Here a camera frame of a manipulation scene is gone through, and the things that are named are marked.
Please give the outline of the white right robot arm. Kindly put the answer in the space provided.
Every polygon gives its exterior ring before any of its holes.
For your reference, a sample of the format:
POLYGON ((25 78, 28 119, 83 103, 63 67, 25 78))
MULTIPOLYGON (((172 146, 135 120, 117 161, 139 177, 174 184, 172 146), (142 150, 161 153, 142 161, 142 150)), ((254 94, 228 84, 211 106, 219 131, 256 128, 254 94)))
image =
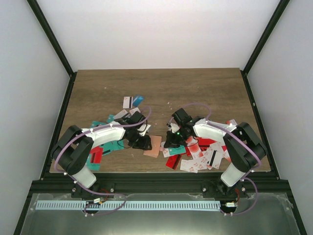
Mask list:
POLYGON ((204 117, 192 118, 183 108, 172 114, 178 130, 168 123, 164 148, 187 145, 190 137, 211 139, 226 146, 231 163, 217 182, 217 191, 222 197, 229 197, 235 185, 261 165, 261 159, 268 154, 266 146, 251 126, 242 122, 239 125, 221 124, 204 117))

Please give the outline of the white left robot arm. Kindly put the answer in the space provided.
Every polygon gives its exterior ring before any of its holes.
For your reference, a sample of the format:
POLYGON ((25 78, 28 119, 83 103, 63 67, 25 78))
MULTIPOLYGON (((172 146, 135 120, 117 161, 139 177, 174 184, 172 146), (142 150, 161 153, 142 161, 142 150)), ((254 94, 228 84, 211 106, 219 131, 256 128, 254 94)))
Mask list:
POLYGON ((100 186, 96 176, 88 169, 86 162, 94 148, 112 141, 127 140, 133 149, 151 150, 150 136, 142 134, 141 126, 147 125, 148 117, 136 111, 133 115, 122 117, 105 125, 93 128, 70 126, 51 150, 54 166, 60 166, 83 189, 90 198, 96 197, 100 186))

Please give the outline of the pink leather card holder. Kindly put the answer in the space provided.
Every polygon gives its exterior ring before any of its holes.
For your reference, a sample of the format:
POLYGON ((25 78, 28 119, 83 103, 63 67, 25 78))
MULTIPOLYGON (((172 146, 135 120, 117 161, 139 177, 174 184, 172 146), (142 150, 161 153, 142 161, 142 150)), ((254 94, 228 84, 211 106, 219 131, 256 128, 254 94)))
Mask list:
POLYGON ((159 151, 161 148, 161 141, 162 141, 162 136, 150 136, 151 138, 151 150, 145 150, 143 152, 143 155, 157 158, 159 155, 159 151))

